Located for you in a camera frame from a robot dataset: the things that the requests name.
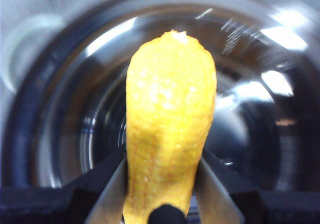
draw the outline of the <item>stainless steel bowl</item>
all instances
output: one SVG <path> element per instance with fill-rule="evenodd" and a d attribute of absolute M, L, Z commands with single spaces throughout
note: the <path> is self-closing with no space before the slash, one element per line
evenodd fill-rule
<path fill-rule="evenodd" d="M 125 144 L 125 79 L 138 47 L 187 31 L 214 56 L 205 148 L 266 190 L 320 190 L 320 18 L 288 0 L 109 0 L 64 29 L 18 91 L 4 185 L 61 187 Z"/>

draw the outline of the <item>yellow peel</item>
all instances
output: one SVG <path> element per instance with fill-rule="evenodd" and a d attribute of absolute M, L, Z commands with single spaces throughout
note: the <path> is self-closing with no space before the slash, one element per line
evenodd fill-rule
<path fill-rule="evenodd" d="M 187 215 L 217 88 L 210 52 L 165 32 L 132 56 L 126 78 L 126 224 L 146 224 L 163 204 Z"/>

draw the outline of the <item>black rubber tip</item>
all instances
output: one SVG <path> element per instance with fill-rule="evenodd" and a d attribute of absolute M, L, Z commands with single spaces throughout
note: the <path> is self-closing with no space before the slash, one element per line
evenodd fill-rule
<path fill-rule="evenodd" d="M 151 212 L 148 224 L 185 224 L 185 215 L 172 205 L 162 205 Z"/>

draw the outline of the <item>metal prong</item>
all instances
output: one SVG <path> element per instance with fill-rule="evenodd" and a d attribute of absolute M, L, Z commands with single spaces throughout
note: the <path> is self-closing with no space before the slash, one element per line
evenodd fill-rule
<path fill-rule="evenodd" d="M 194 189 L 202 224 L 245 222 L 227 190 L 203 158 L 199 162 Z"/>
<path fill-rule="evenodd" d="M 119 224 L 127 192 L 127 168 L 124 158 L 90 211 L 85 224 Z"/>

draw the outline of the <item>lemon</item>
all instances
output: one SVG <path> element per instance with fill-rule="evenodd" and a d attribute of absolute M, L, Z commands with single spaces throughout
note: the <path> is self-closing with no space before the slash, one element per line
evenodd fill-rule
<path fill-rule="evenodd" d="M 217 89 L 212 55 L 186 32 L 144 43 L 126 77 L 126 224 L 164 204 L 187 215 Z"/>

